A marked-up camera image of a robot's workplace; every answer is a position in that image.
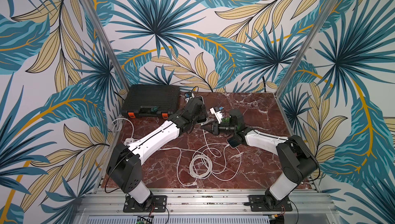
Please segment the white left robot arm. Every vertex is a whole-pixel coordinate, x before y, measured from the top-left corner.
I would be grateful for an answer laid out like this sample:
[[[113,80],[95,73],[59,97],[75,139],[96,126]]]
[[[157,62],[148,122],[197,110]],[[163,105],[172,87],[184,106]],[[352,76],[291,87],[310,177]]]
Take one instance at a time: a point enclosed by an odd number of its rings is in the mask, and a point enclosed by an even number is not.
[[[157,129],[129,145],[115,146],[107,167],[107,175],[127,194],[132,204],[147,211],[153,205],[153,193],[143,183],[144,162],[165,144],[193,130],[207,120],[207,111],[201,96],[189,98],[185,107],[170,115]]]

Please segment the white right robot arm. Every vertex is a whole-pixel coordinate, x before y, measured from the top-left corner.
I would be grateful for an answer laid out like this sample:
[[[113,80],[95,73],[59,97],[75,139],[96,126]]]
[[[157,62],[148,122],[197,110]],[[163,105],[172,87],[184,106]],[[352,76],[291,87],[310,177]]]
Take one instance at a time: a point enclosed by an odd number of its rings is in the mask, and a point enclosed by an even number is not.
[[[245,206],[253,212],[292,211],[290,193],[306,178],[319,169],[319,163],[303,139],[297,135],[291,137],[275,136],[259,132],[248,126],[239,110],[226,114],[222,107],[210,109],[216,119],[203,125],[203,130],[212,135],[228,135],[227,143],[233,149],[240,145],[255,147],[276,155],[282,169],[277,180],[263,195],[249,195]]]

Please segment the green plastic fitting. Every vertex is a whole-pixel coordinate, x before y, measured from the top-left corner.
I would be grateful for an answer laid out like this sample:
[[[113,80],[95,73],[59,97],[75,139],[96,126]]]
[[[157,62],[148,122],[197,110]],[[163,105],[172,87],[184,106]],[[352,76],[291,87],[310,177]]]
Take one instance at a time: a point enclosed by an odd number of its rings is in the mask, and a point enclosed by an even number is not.
[[[230,124],[230,117],[225,117],[225,118],[223,118],[223,119],[222,119],[222,122],[223,122],[223,123]]]

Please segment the black plastic tool case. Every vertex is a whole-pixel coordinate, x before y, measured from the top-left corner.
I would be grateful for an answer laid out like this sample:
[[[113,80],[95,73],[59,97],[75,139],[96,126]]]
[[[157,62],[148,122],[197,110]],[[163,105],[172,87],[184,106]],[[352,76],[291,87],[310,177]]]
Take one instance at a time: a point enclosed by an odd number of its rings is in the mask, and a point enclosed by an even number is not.
[[[158,117],[167,119],[179,107],[180,87],[176,85],[135,84],[129,88],[122,105],[125,118]],[[158,106],[156,113],[150,109]]]

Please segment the white power strip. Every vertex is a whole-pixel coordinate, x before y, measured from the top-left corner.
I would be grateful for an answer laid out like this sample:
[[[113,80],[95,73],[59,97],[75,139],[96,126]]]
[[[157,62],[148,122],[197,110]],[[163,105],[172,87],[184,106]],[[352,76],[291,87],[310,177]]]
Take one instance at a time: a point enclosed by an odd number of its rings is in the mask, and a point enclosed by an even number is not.
[[[128,139],[126,139],[126,140],[123,142],[123,145],[128,146],[128,145],[130,145],[130,144],[132,144],[132,143],[134,143],[134,142],[135,142],[135,139],[134,139],[134,138],[128,138]]]

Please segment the aluminium frame post left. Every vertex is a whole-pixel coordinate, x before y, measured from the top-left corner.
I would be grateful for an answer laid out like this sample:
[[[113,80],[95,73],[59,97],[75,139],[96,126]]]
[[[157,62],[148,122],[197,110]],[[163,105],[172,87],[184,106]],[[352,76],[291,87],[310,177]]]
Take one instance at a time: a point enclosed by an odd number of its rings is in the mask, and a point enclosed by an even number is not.
[[[109,59],[114,66],[115,72],[118,74],[118,76],[120,78],[121,85],[128,92],[129,91],[129,82],[127,81],[127,79],[121,69],[121,66],[120,66],[120,63],[117,59],[117,56],[116,56],[116,54],[111,46],[111,43],[105,33],[105,30],[101,24],[98,14],[97,14],[96,10],[94,9],[94,4],[90,0],[80,0],[80,2],[82,4],[83,8],[85,9],[85,12],[89,17],[93,28],[97,32],[97,36],[98,36],[99,40],[101,41],[102,46],[104,47],[107,55],[109,56]]]

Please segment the aluminium frame post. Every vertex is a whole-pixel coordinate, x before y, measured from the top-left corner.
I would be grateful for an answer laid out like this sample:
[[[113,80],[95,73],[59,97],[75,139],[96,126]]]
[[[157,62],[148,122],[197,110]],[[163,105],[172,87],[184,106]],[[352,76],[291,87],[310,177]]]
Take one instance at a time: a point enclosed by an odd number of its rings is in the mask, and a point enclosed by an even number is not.
[[[281,95],[284,93],[287,84],[289,83],[290,79],[292,78],[293,73],[296,71],[296,68],[300,64],[302,57],[305,55],[307,49],[309,48],[310,44],[312,43],[315,36],[319,33],[320,29],[322,28],[324,22],[331,14],[332,9],[335,7],[337,0],[328,0],[326,4],[323,6],[322,12],[317,16],[314,25],[312,26],[311,30],[306,36],[306,39],[303,41],[300,50],[298,51],[295,59],[290,64],[286,74],[284,75],[282,82],[280,83],[278,89],[275,92],[275,98],[279,99]]]
[[[105,33],[105,30],[101,24],[98,14],[97,14],[96,10],[94,9],[94,4],[90,0],[80,0],[80,2],[82,4],[83,8],[85,9],[85,12],[89,17],[93,28],[97,32],[97,36],[98,36],[99,40],[101,41],[102,46],[104,47],[107,55],[109,56],[109,59],[114,66],[115,72],[118,74],[118,76],[120,78],[121,85],[128,92],[129,91],[129,82],[127,81],[127,79],[121,69],[121,66],[120,66],[120,63],[117,59],[117,56],[116,56],[116,54],[111,46],[111,43]]]

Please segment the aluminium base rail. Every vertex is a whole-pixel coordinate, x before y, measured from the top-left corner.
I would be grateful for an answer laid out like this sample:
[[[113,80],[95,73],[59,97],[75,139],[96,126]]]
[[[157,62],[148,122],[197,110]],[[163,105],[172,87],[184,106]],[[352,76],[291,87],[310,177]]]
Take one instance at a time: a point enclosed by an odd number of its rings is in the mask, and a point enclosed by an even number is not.
[[[167,208],[160,217],[187,215],[252,215],[245,203],[250,195],[262,195],[264,189],[152,189],[154,195],[167,196]],[[295,190],[289,197],[291,214],[314,214],[321,210],[319,194],[314,191]],[[74,219],[75,224],[86,224],[89,217],[137,217],[136,213],[124,212],[125,195],[120,191],[107,194],[97,191],[83,198]]]

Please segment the aluminium frame post right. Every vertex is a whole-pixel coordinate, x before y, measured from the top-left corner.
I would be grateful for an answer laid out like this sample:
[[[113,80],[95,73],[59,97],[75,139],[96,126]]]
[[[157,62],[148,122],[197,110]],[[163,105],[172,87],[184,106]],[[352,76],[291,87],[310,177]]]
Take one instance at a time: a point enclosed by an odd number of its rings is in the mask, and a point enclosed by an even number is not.
[[[332,9],[335,7],[337,0],[328,0],[326,4],[323,6],[322,12],[317,16],[314,25],[312,26],[311,30],[306,36],[306,39],[303,41],[300,50],[298,51],[295,59],[290,64],[286,74],[284,75],[282,82],[280,83],[278,89],[275,92],[275,98],[279,99],[281,95],[284,93],[287,84],[289,83],[290,79],[292,78],[293,73],[296,71],[296,68],[300,64],[302,57],[305,55],[307,49],[309,48],[310,44],[312,43],[315,36],[319,33],[320,29],[322,28],[324,22],[331,14]]]

